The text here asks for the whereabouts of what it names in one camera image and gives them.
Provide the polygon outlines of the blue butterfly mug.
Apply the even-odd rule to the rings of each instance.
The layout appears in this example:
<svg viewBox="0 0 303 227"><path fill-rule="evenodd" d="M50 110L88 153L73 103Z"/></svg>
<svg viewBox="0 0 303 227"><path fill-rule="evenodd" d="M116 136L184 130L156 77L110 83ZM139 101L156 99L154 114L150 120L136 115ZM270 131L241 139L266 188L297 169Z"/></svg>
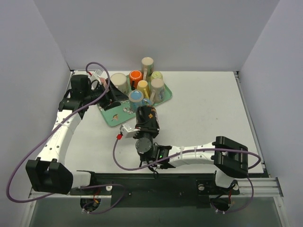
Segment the blue butterfly mug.
<svg viewBox="0 0 303 227"><path fill-rule="evenodd" d="M135 113L138 107L152 105L151 101L144 98L143 93L139 90L133 90L128 95L130 109Z"/></svg>

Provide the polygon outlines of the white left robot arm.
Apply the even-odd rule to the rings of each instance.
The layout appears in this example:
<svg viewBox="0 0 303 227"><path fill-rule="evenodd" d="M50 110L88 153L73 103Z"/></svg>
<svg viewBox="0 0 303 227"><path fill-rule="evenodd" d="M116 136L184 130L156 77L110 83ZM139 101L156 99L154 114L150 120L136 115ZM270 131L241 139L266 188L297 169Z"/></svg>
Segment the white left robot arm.
<svg viewBox="0 0 303 227"><path fill-rule="evenodd" d="M74 188L81 188L91 195L97 190L95 173L87 170L69 171L65 157L74 132L91 105L99 105L105 111L117 107L128 99L112 82L105 86L98 84L92 89L88 75L74 75L71 88L59 103L55 133L44 143L36 159L28 160L26 172L36 192L68 194Z"/></svg>

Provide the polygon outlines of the orange mug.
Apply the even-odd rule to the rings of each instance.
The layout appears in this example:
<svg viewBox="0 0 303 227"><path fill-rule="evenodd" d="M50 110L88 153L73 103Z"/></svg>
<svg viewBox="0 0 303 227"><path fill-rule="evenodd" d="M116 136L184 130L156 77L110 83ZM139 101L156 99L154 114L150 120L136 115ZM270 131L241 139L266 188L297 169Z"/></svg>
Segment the orange mug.
<svg viewBox="0 0 303 227"><path fill-rule="evenodd" d="M143 75L139 70L133 70L129 73L129 81L131 89L137 89L138 82L143 79Z"/></svg>

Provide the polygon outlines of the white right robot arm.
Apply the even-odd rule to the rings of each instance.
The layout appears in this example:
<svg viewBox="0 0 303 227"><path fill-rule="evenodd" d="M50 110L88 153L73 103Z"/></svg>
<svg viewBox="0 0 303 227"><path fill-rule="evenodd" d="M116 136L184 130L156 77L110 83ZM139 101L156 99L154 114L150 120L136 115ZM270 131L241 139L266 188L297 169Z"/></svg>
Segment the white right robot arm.
<svg viewBox="0 0 303 227"><path fill-rule="evenodd" d="M214 165L212 190L223 193L232 186L234 179L248 175L248 148L230 138L217 136L214 142L191 147L163 146L153 142L153 136L140 132L134 137L140 160L159 169L185 165Z"/></svg>

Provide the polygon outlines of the pink mug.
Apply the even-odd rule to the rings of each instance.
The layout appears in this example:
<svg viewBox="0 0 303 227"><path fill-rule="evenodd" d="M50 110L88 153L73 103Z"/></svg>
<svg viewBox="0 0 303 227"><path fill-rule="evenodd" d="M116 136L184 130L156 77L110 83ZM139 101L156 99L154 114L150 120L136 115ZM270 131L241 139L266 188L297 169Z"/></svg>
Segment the pink mug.
<svg viewBox="0 0 303 227"><path fill-rule="evenodd" d="M99 86L98 86L98 90L102 90L102 91L109 91L108 85L107 85L107 79L105 78L99 78Z"/></svg>

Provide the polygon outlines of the cream mug green inside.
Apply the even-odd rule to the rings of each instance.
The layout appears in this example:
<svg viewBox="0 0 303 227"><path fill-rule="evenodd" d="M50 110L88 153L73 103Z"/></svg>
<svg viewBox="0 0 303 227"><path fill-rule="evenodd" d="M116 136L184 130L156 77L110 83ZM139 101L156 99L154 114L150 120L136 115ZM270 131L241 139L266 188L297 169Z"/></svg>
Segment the cream mug green inside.
<svg viewBox="0 0 303 227"><path fill-rule="evenodd" d="M127 77L123 73L115 73L110 77L111 82L114 86L124 94L128 94L128 84L127 84Z"/></svg>

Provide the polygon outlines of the black mug red inside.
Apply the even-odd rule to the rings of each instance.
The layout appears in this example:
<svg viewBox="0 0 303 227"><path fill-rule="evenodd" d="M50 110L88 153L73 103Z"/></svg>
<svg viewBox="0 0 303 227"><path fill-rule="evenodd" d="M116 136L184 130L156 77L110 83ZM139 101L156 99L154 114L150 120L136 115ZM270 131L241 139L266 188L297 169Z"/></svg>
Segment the black mug red inside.
<svg viewBox="0 0 303 227"><path fill-rule="evenodd" d="M153 106L144 105L137 108L136 128L159 131L157 111Z"/></svg>

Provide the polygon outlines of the beige cartoon mug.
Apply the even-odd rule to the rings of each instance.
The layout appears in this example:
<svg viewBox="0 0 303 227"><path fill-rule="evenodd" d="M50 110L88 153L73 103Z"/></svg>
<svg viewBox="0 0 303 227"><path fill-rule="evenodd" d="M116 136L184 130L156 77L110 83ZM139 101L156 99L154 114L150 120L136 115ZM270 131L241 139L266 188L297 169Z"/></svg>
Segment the beige cartoon mug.
<svg viewBox="0 0 303 227"><path fill-rule="evenodd" d="M163 79L153 79L150 86L150 101L160 103L165 95L165 84Z"/></svg>

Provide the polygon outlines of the small yellow mug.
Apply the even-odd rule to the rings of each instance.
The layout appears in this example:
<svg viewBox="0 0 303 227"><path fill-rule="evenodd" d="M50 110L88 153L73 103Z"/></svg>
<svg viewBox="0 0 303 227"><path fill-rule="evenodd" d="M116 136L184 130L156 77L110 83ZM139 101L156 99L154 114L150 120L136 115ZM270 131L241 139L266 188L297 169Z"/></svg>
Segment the small yellow mug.
<svg viewBox="0 0 303 227"><path fill-rule="evenodd" d="M143 93L144 98L150 98L150 87L146 80L140 80L137 84L137 90Z"/></svg>

